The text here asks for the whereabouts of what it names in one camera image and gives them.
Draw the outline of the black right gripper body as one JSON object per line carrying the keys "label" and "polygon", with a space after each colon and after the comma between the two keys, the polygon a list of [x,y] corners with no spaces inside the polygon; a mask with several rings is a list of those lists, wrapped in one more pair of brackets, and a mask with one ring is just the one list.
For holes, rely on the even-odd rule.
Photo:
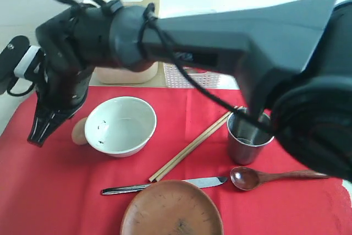
{"label": "black right gripper body", "polygon": [[35,118],[50,118],[62,115],[72,116],[83,106],[94,67],[83,70],[61,72],[56,69],[48,56],[40,50],[36,83],[37,103]]}

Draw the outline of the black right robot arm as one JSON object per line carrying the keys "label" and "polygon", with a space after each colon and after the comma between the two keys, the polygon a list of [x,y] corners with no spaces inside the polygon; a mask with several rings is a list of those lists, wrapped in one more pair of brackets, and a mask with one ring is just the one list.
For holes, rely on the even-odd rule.
{"label": "black right robot arm", "polygon": [[351,1],[298,0],[159,19],[153,5],[76,4],[41,24],[44,57],[29,142],[45,140],[85,102],[93,69],[154,62],[233,76],[261,129],[315,171],[351,180]]}

